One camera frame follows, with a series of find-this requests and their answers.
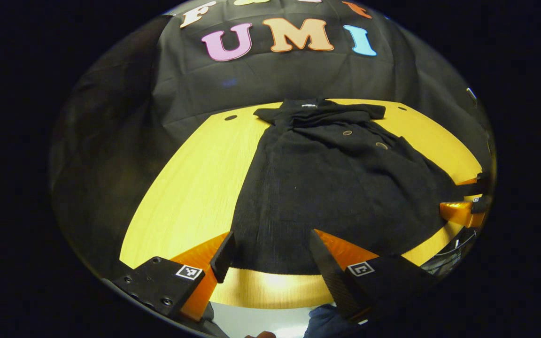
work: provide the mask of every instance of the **person's hand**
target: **person's hand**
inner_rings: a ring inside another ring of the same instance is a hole
[[[254,338],[254,337],[247,335],[245,336],[245,338]],[[277,336],[275,336],[273,332],[262,331],[260,332],[260,334],[258,334],[258,336],[256,336],[256,338],[277,338]]]

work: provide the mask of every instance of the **wrinkled cloth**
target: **wrinkled cloth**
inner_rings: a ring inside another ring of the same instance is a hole
[[[407,252],[445,225],[440,202],[463,196],[404,137],[371,121],[384,113],[383,106],[321,98],[255,111],[271,126],[234,210],[233,267],[318,274],[311,229],[386,255]]]

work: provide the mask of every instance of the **orange gripper part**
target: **orange gripper part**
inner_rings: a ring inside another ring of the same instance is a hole
[[[485,213],[472,214],[473,202],[440,203],[440,216],[444,220],[454,222],[464,227],[481,227]]]
[[[361,248],[360,246],[355,246],[347,240],[329,235],[328,233],[318,229],[314,229],[314,231],[316,231],[331,255],[333,255],[335,261],[344,271],[348,265],[368,261],[369,259],[377,258],[379,256],[370,252],[369,250]]]
[[[189,265],[190,267],[204,270],[204,278],[181,308],[181,314],[183,316],[186,316],[196,322],[199,322],[201,317],[204,315],[206,306],[208,306],[210,297],[212,297],[212,293],[214,292],[214,289],[218,283],[216,276],[214,276],[214,271],[212,271],[210,261],[218,251],[218,248],[221,246],[227,235],[228,232],[223,233],[222,235],[203,242],[202,244],[199,244],[199,246],[194,246],[186,252],[171,259],[171,261],[176,261],[176,263],[181,263]]]
[[[477,183],[477,177],[473,177],[473,178],[470,179],[470,180],[466,180],[466,181],[463,181],[463,182],[459,182],[459,183],[457,183],[456,185],[466,185],[466,184],[473,184],[473,183]]]

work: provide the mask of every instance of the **yellow table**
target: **yellow table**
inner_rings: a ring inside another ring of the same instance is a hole
[[[454,135],[408,106],[377,100],[331,100],[341,104],[384,105],[384,119],[374,121],[394,135],[404,136],[455,182],[472,179],[481,172],[472,153]],[[280,105],[281,102],[269,103],[209,117],[174,154],[147,191],[127,230],[120,260],[136,268],[155,255],[171,259],[229,231],[258,141],[269,127],[253,113],[259,108]],[[225,120],[233,115],[237,117]],[[461,229],[461,225],[450,222],[402,256],[422,265]],[[295,308],[320,306],[333,299],[321,275],[279,275],[229,268],[224,283],[217,285],[210,301],[241,307]]]

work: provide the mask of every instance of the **blue jeans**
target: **blue jeans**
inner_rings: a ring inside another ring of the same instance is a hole
[[[343,319],[337,313],[337,308],[331,304],[315,308],[309,316],[309,327],[306,329],[304,338],[330,338],[357,326]]]

